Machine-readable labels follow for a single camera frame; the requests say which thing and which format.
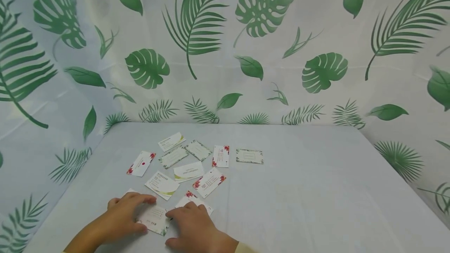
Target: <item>right hand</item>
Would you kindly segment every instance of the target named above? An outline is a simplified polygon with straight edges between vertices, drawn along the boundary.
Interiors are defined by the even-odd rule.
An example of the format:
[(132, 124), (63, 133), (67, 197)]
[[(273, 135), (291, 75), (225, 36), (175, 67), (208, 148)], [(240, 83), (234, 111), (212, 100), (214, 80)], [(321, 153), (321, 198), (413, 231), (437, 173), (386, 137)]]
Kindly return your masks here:
[(184, 253), (234, 253), (238, 242), (216, 229), (204, 205), (194, 202), (166, 213), (174, 218), (180, 237), (169, 238), (166, 245)]

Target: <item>monstera leaf print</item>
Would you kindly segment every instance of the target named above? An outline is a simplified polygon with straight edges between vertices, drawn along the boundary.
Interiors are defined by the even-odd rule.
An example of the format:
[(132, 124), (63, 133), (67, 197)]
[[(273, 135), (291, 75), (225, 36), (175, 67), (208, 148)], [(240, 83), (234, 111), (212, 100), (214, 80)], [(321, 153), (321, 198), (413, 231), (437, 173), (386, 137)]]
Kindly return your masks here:
[(71, 48), (81, 49), (86, 46), (77, 19), (77, 0), (36, 0), (33, 6), (35, 22), (41, 28), (60, 35), (53, 44), (55, 60), (55, 47), (60, 39)]
[(0, 102), (12, 102), (32, 123), (48, 128), (27, 113), (20, 101), (57, 72), (33, 34), (18, 22), (19, 14), (9, 10), (13, 2), (0, 0)]
[(263, 37), (276, 31), (292, 1), (294, 0), (239, 0), (234, 13), (239, 22), (245, 23), (245, 27), (236, 37), (233, 47), (236, 47), (245, 29), (251, 37)]
[(368, 80), (370, 65), (375, 57), (393, 54), (415, 54), (423, 48), (423, 38), (431, 38), (428, 33), (439, 30), (447, 21), (439, 10), (450, 9), (450, 0), (409, 0), (397, 12), (403, 0), (384, 22), (386, 11), (378, 15), (370, 40), (373, 57), (367, 65), (365, 79)]
[(153, 49), (134, 51), (125, 58), (125, 62), (134, 82), (145, 89), (155, 89), (164, 81), (161, 75), (170, 73), (166, 59)]
[(183, 0), (180, 13), (178, 15), (177, 0), (175, 0), (175, 24), (166, 8), (166, 15), (163, 13), (166, 28), (174, 42), (184, 52), (186, 52), (187, 66), (194, 79), (195, 76), (189, 55), (201, 55), (220, 50), (219, 38), (216, 31), (222, 27), (222, 22), (226, 19), (216, 12), (218, 8), (228, 5), (219, 3), (220, 0)]
[(341, 54), (327, 53), (307, 61), (302, 72), (302, 85), (308, 93), (319, 93), (331, 86), (331, 81), (341, 80), (347, 73), (347, 59)]

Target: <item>palm leaf print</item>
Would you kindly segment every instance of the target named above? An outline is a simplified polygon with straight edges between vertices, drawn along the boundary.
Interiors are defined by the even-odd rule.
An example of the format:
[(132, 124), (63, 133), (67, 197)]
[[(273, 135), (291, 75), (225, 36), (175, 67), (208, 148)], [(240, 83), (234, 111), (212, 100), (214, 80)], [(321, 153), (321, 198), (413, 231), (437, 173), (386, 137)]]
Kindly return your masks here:
[(172, 115), (177, 115), (175, 111), (178, 110), (170, 108), (171, 105), (172, 101), (169, 100), (160, 100), (160, 102), (156, 101), (154, 104), (143, 108), (142, 112), (139, 113), (139, 118), (142, 122), (151, 123), (169, 119)]
[(130, 122), (131, 120), (128, 118), (126, 114), (123, 112), (119, 112), (116, 114), (110, 114), (106, 117), (106, 127), (105, 131), (103, 132), (103, 135), (106, 135), (109, 130), (115, 126), (117, 123), (121, 122)]
[(287, 115), (281, 117), (282, 125), (299, 125), (305, 122), (311, 122), (314, 119), (320, 119), (320, 110), (324, 105), (307, 105), (299, 107), (297, 110), (291, 110)]
[(53, 44), (55, 60), (56, 43), (60, 39), (74, 49), (86, 46), (77, 19), (77, 0), (36, 0), (33, 6), (34, 21), (46, 31), (60, 35)]
[(423, 164), (414, 149), (393, 141), (379, 141), (374, 146), (405, 181), (419, 178)]
[(426, 191), (434, 194), (436, 205), (438, 206), (439, 210), (441, 210), (441, 212), (446, 215), (450, 214), (450, 192), (447, 193), (447, 191), (450, 191), (450, 187), (445, 186), (447, 184), (447, 182), (442, 183), (441, 185), (439, 185), (436, 191), (429, 191), (418, 188), (421, 191)]
[(70, 183), (78, 174), (78, 172), (86, 164), (89, 156), (92, 155), (92, 149), (77, 151), (64, 148), (62, 157), (55, 155), (60, 165), (51, 171), (49, 176), (55, 183)]
[(177, 1), (175, 0), (177, 26), (174, 26), (167, 7), (166, 15), (162, 13), (162, 16), (172, 39), (186, 52), (187, 66), (194, 79), (197, 79), (190, 64), (189, 55), (201, 55), (220, 49), (219, 38), (216, 38), (216, 35), (222, 33), (211, 29), (222, 27), (220, 23), (225, 22), (226, 19), (213, 10), (228, 5), (217, 3), (219, 0), (183, 0), (178, 15)]
[(432, 38), (428, 30), (439, 30), (441, 25), (447, 25), (437, 11), (449, 10), (450, 0), (409, 0), (399, 12), (403, 0), (394, 9), (385, 24), (386, 10), (378, 15), (372, 29), (371, 46), (373, 57), (365, 73), (368, 80), (370, 65), (375, 57), (393, 54), (415, 54), (423, 48), (423, 38)]
[(358, 129), (362, 129), (365, 126), (365, 122), (358, 114), (356, 100), (350, 103), (349, 99), (345, 107), (337, 105), (334, 108), (333, 115), (333, 123), (337, 126), (353, 126)]
[(241, 125), (268, 125), (269, 116), (265, 113), (249, 114), (238, 121)]
[(245, 27), (237, 35), (233, 48), (236, 47), (236, 43), (244, 30), (251, 37), (263, 37), (276, 31), (293, 1), (238, 0), (234, 13), (237, 20), (245, 24)]
[(53, 64), (38, 48), (33, 34), (18, 22), (9, 6), (14, 0), (0, 0), (0, 101), (13, 102), (18, 110), (39, 127), (48, 125), (34, 119), (20, 105), (40, 85), (56, 75)]
[(47, 203), (43, 196), (38, 203), (33, 203), (33, 195), (29, 200), (23, 200), (21, 207), (16, 207), (14, 212), (8, 215), (9, 222), (3, 222), (0, 235), (1, 253), (22, 253), (32, 237), (31, 229), (35, 228), (40, 220), (39, 216), (44, 212)]
[(200, 99), (194, 100), (194, 97), (192, 97), (192, 103), (184, 102), (184, 109), (197, 123), (217, 124), (220, 121), (219, 117), (202, 104)]

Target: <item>table surface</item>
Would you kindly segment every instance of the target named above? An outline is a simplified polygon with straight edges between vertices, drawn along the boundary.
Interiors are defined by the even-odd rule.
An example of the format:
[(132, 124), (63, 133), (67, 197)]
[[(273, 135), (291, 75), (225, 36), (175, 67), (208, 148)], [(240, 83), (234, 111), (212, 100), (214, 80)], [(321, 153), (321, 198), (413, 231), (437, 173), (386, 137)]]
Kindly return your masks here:
[[(450, 231), (352, 127), (280, 125), (197, 125), (120, 123), (95, 149), (25, 253), (60, 252), (76, 233), (129, 188), (144, 186), (160, 170), (197, 161), (192, 155), (165, 170), (154, 160), (143, 177), (126, 171), (141, 150), (164, 153), (157, 143), (177, 132), (183, 145), (198, 140), (211, 150), (230, 145), (227, 176), (205, 202), (218, 229), (261, 253), (434, 253), (444, 252)], [(236, 162), (236, 148), (262, 150), (264, 164)], [(211, 168), (210, 155), (204, 162)], [(191, 190), (181, 183), (173, 197), (157, 204), (173, 208)], [(153, 232), (100, 247), (98, 252), (170, 252), (164, 242), (177, 235), (172, 222), (165, 237)]]

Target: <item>tropical leaf pattern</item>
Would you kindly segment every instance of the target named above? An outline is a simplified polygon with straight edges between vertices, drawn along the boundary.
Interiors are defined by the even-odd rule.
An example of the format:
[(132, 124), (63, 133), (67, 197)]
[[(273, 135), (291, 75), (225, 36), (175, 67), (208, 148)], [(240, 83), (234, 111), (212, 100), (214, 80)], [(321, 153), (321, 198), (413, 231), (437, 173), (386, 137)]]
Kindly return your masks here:
[(450, 150), (450, 144), (444, 143), (443, 141), (436, 140), (439, 144), (441, 144), (446, 149)]
[(278, 85), (277, 85), (277, 84), (275, 84), (275, 87), (276, 87), (277, 89), (276, 89), (276, 90), (273, 90), (273, 92), (278, 93), (278, 97), (269, 98), (269, 99), (267, 99), (267, 100), (279, 100), (283, 105), (289, 105), (289, 104), (288, 104), (288, 101), (287, 101), (287, 99), (286, 99), (286, 96), (284, 95), (283, 92), (281, 92), (281, 91), (278, 89)]
[(450, 186), (447, 186), (447, 184), (447, 182), (442, 183), (435, 191), (418, 188), (421, 191), (434, 194), (434, 201), (436, 202), (436, 205), (445, 215), (450, 214)]
[(167, 120), (173, 115), (177, 115), (177, 110), (171, 108), (171, 100), (160, 100), (153, 104), (149, 104), (147, 107), (142, 109), (139, 113), (139, 118), (142, 122), (161, 122), (162, 120)]
[(117, 30), (116, 34), (114, 34), (111, 30), (111, 37), (105, 40), (105, 37), (100, 29), (96, 25), (94, 27), (97, 31), (98, 37), (100, 38), (100, 58), (103, 59), (109, 49), (113, 46), (114, 38), (119, 34), (119, 30)]
[(131, 120), (128, 118), (126, 114), (123, 112), (119, 112), (116, 114), (110, 114), (106, 117), (106, 127), (105, 131), (103, 132), (103, 135), (106, 135), (107, 132), (110, 131), (110, 129), (115, 126), (117, 123), (121, 122), (130, 122)]
[(400, 1), (385, 24), (383, 22), (387, 8), (381, 18), (378, 15), (373, 25), (370, 40), (373, 57), (367, 65), (366, 80), (375, 57), (415, 54), (423, 48), (424, 38), (432, 38), (428, 34), (430, 30), (439, 30), (442, 25), (447, 25), (438, 11), (450, 9), (450, 0), (409, 0), (399, 10), (403, 1)]
[(127, 99), (129, 102), (132, 102), (132, 103), (134, 103), (134, 104), (136, 103), (136, 101), (135, 101), (129, 94), (127, 94), (124, 90), (121, 90), (121, 89), (117, 88), (117, 87), (116, 87), (114, 84), (112, 84), (111, 82), (106, 82), (106, 83), (112, 85), (112, 87), (111, 87), (110, 89), (114, 89), (114, 90), (119, 91), (119, 94), (115, 94), (115, 95), (112, 97), (112, 99), (121, 97), (121, 98)]
[(284, 55), (282, 56), (282, 59), (289, 57), (290, 55), (295, 54), (296, 52), (300, 51), (303, 47), (305, 47), (307, 45), (307, 43), (310, 40), (313, 40), (314, 38), (318, 37), (321, 33), (319, 32), (319, 34), (317, 34), (314, 37), (312, 36), (312, 33), (310, 33), (310, 35), (308, 36), (307, 40), (299, 42), (300, 41), (300, 27), (297, 28), (297, 34), (295, 36), (295, 40), (292, 43), (292, 45), (289, 47), (289, 49), (286, 50), (286, 52), (284, 52)]
[(320, 112), (324, 105), (307, 105), (299, 107), (296, 110), (291, 110), (287, 115), (281, 117), (282, 125), (299, 125), (302, 123), (311, 122), (314, 119), (320, 119), (320, 115), (325, 115)]
[(86, 46), (77, 18), (77, 0), (36, 0), (33, 7), (35, 22), (46, 31), (60, 35), (53, 45), (55, 60), (55, 47), (60, 39), (74, 49)]
[(294, 0), (239, 0), (237, 2), (237, 20), (245, 24), (234, 41), (236, 47), (239, 37), (246, 29), (251, 37), (263, 37), (271, 34), (281, 25), (289, 5)]
[(353, 126), (358, 129), (365, 126), (365, 122), (358, 114), (356, 100), (350, 103), (349, 99), (345, 106), (337, 105), (332, 114), (333, 123), (337, 126)]
[(8, 220), (1, 224), (3, 233), (0, 235), (0, 253), (22, 253), (32, 238), (31, 229), (35, 228), (47, 203), (43, 196), (38, 203), (33, 203), (33, 195), (29, 200), (23, 200), (21, 207), (16, 207), (8, 215)]
[(170, 73), (166, 59), (153, 49), (134, 51), (125, 62), (134, 82), (145, 89), (155, 89), (164, 81), (162, 75)]
[(57, 71), (39, 49), (33, 34), (18, 22), (20, 14), (9, 10), (13, 2), (0, 0), (0, 102), (14, 103), (32, 123), (48, 128), (27, 113), (20, 102)]
[(249, 114), (238, 121), (241, 125), (268, 125), (269, 116), (265, 113)]
[(51, 171), (50, 179), (59, 184), (72, 182), (91, 155), (91, 148), (79, 151), (64, 148), (62, 156), (55, 155), (60, 165)]
[(379, 141), (374, 146), (405, 181), (412, 182), (420, 177), (423, 162), (414, 149), (393, 141)]
[(174, 42), (186, 52), (187, 66), (194, 79), (195, 76), (189, 55), (201, 55), (220, 49), (219, 38), (216, 31), (222, 27), (221, 23), (226, 19), (215, 10), (227, 5), (218, 3), (220, 0), (183, 0), (180, 14), (178, 15), (177, 1), (175, 0), (175, 24), (166, 7), (166, 15), (163, 14), (164, 23)]
[(321, 54), (307, 61), (302, 71), (302, 85), (308, 93), (319, 93), (331, 86), (331, 81), (341, 80), (347, 73), (347, 59), (341, 54)]
[(204, 105), (200, 99), (195, 100), (192, 97), (192, 103), (184, 102), (184, 110), (189, 114), (193, 120), (197, 123), (219, 123), (219, 117), (206, 105)]

